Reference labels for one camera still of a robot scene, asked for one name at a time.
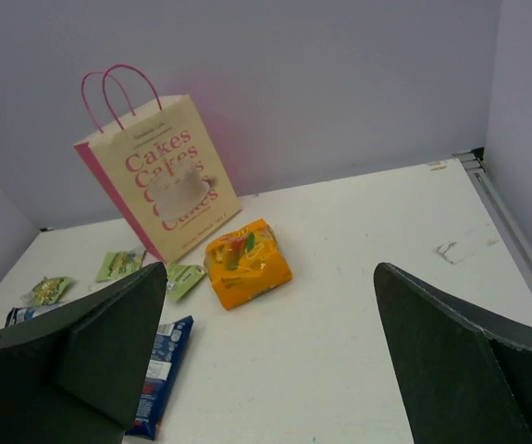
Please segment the orange mango gummy bag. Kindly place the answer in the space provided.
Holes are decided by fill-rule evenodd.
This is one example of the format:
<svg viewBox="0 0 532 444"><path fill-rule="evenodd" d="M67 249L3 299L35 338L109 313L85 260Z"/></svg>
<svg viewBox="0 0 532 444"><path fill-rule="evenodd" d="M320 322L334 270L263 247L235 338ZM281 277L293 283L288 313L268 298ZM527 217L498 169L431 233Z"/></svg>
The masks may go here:
<svg viewBox="0 0 532 444"><path fill-rule="evenodd" d="M205 248L204 268L227 311L292 279L274 231L263 219L210 242Z"/></svg>

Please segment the cream pink paper cake bag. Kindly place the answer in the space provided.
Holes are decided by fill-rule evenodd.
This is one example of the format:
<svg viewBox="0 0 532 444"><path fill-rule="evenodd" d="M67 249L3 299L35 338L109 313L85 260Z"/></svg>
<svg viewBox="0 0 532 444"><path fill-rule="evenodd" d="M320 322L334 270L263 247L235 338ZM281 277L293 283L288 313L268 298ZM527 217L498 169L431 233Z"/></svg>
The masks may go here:
<svg viewBox="0 0 532 444"><path fill-rule="evenodd" d="M188 94L160 96L74 146L145 249L178 261L241 210Z"/></svg>

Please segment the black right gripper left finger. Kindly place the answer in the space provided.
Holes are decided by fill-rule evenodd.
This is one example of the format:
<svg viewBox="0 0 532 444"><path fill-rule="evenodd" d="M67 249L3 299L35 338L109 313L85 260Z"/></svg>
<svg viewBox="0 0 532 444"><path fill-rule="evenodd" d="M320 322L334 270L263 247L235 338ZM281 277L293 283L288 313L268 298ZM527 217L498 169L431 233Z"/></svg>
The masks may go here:
<svg viewBox="0 0 532 444"><path fill-rule="evenodd" d="M119 443L163 310L162 263L0 329L0 443Z"/></svg>

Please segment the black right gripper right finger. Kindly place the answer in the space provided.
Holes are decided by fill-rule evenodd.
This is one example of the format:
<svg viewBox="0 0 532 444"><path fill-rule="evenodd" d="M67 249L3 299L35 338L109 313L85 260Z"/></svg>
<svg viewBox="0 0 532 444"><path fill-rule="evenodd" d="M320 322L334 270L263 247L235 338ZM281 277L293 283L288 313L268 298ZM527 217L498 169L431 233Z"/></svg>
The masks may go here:
<svg viewBox="0 0 532 444"><path fill-rule="evenodd" d="M532 443L532 327L390 263L377 307L416 443Z"/></svg>

